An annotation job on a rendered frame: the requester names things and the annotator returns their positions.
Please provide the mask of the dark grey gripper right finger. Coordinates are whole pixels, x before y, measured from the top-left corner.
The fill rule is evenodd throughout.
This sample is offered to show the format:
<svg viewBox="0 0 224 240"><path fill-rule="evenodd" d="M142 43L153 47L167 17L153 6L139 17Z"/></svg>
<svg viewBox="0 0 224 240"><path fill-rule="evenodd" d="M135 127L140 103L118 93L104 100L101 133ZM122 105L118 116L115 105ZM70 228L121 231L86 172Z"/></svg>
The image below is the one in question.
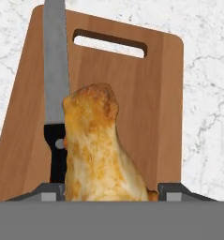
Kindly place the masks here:
<svg viewBox="0 0 224 240"><path fill-rule="evenodd" d="M164 202L213 202L214 199L191 192L182 183L159 183L157 185L158 199Z"/></svg>

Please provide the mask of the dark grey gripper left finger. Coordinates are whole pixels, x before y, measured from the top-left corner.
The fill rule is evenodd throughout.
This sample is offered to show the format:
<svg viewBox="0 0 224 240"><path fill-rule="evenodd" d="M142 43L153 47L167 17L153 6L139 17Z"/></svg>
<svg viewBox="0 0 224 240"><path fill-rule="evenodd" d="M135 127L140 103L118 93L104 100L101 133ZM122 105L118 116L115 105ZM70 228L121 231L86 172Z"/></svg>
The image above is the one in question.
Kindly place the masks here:
<svg viewBox="0 0 224 240"><path fill-rule="evenodd" d="M33 191L9 199L10 202L60 202L65 200L65 185L63 183L42 183Z"/></svg>

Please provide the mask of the golden roasted chicken meat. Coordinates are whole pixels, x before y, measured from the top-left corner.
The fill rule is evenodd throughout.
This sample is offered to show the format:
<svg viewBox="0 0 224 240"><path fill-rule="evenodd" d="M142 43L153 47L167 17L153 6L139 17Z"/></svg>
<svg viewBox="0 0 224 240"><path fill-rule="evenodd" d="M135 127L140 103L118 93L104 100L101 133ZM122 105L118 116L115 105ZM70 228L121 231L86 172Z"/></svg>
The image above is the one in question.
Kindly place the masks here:
<svg viewBox="0 0 224 240"><path fill-rule="evenodd" d="M156 202L120 143L118 104L112 88L94 83L63 100L67 149L65 200L68 202Z"/></svg>

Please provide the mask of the wooden cutting board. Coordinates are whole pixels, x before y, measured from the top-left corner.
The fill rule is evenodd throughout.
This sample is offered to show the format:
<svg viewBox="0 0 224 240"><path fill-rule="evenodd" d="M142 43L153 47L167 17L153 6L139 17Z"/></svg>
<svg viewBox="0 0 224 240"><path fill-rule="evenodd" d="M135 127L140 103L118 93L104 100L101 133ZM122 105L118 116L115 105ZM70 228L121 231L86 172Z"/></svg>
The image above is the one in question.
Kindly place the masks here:
<svg viewBox="0 0 224 240"><path fill-rule="evenodd" d="M50 179L45 122L43 8L35 7L0 137L0 201ZM99 17L67 12L70 88L108 83L117 129L147 187L181 180L183 41Z"/></svg>

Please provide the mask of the black-handled kitchen knife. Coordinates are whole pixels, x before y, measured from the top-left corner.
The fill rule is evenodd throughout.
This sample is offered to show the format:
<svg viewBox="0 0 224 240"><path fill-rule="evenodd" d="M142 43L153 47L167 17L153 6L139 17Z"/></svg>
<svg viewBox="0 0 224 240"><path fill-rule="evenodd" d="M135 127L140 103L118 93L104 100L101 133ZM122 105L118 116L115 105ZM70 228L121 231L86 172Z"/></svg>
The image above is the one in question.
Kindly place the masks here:
<svg viewBox="0 0 224 240"><path fill-rule="evenodd" d="M44 137L52 152L52 183L63 183L67 169L63 98L69 94L65 0L45 0L44 46Z"/></svg>

